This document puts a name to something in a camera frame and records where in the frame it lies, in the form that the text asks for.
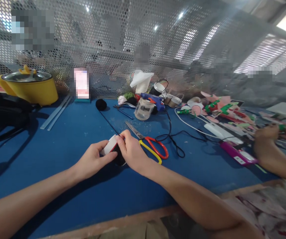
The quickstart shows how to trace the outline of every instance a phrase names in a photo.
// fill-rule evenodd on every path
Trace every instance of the clear plastic jar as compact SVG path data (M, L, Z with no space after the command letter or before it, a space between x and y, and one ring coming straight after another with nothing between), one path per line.
M139 120L147 120L150 117L150 114L152 113L154 106L155 105L149 102L148 100L144 100L143 98L141 98L137 103L134 112L135 117Z

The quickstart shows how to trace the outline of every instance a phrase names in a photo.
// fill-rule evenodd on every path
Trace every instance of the yellow electric pot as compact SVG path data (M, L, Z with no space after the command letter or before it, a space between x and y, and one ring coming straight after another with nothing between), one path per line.
M24 70L0 75L0 86L8 95L18 96L31 104L50 105L57 101L58 93L52 75L47 72Z

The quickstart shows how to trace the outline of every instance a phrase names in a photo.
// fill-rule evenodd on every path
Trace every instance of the black bag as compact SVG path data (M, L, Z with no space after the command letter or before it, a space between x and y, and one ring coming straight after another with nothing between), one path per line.
M29 113L34 106L28 101L16 96L0 93L0 126L14 126L14 129L0 135L0 141L13 137L29 125Z

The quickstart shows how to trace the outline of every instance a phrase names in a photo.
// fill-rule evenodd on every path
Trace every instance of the blue glue gun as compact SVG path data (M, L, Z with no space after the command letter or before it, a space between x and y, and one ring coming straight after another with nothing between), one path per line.
M144 100L149 100L152 104L155 104L155 106L157 107L158 111L164 111L165 110L165 106L162 102L162 98L159 96L155 96L155 95L151 95L151 94L147 94L147 93L141 93L141 97Z

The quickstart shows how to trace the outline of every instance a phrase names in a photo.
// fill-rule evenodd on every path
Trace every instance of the scissors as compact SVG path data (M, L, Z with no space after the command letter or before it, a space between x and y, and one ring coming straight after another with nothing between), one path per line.
M162 159L168 159L168 150L164 144L162 144L159 141L156 141L154 138L145 137L145 136L141 135L140 132L138 132L130 123L128 123L128 122L125 122L125 123L131 129L131 131L133 131L133 133L139 138L140 144L142 146L144 146L144 148L146 148L149 152L151 152L158 159L159 164L162 164ZM152 149L143 143L143 139L145 139L149 143L149 145L152 147ZM154 141L154 142L158 143L160 146L162 146L162 148L165 151L165 156L161 155L158 152L158 150L155 148L155 146L152 144L151 141Z

